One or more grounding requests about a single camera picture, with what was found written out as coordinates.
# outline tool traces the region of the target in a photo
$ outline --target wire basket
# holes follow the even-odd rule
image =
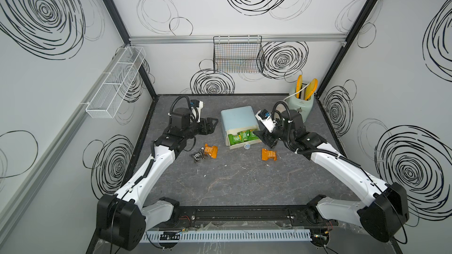
[[[215,36],[213,69],[227,73],[259,73],[264,62],[261,36]]]
[[[88,103],[86,112],[93,118],[114,118],[121,106],[146,53],[142,47],[125,49],[113,69]]]

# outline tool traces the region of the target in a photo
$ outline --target white wall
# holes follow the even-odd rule
[[[344,16],[341,10],[353,1],[114,0],[131,36],[347,32],[365,2]]]
[[[451,11],[451,0],[383,0],[320,98],[347,156],[406,189],[404,253],[450,252]]]
[[[143,89],[122,102],[116,119],[86,118],[0,254],[86,252],[97,198],[119,188],[149,110]]]
[[[321,82],[339,42],[263,43],[268,54],[262,73],[218,73],[213,44],[143,45],[158,94],[288,93],[298,75]]]
[[[20,2],[0,0],[0,212],[122,45],[102,0]]]

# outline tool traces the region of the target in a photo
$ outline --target orange plastic block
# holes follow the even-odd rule
[[[276,161],[276,151],[262,149],[262,160],[267,161],[268,159],[273,159]]]
[[[204,154],[211,156],[212,158],[217,157],[218,147],[213,145],[210,147],[207,143],[204,145]]]

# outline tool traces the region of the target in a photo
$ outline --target black wire basket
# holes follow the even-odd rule
[[[215,36],[213,70],[227,73],[262,73],[261,36]]]

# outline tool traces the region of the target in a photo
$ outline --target red wire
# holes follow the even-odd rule
[[[190,223],[190,218],[188,216],[182,216],[179,218],[179,220],[184,220],[185,219],[184,217],[187,218],[187,220],[189,220],[189,223]]]

